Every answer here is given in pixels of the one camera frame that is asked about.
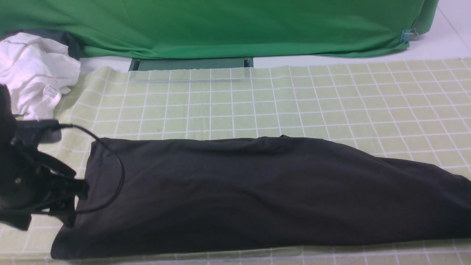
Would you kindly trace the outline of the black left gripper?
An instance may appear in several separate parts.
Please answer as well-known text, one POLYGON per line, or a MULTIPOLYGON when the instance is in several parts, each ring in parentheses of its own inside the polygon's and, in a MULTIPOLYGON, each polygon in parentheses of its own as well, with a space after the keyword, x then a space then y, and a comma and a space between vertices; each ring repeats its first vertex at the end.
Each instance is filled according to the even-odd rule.
POLYGON ((89 185, 76 171, 38 146, 15 138, 17 119, 11 110, 7 86, 1 85, 1 223, 29 229, 32 215, 49 215, 74 227, 75 199, 86 199, 89 185))

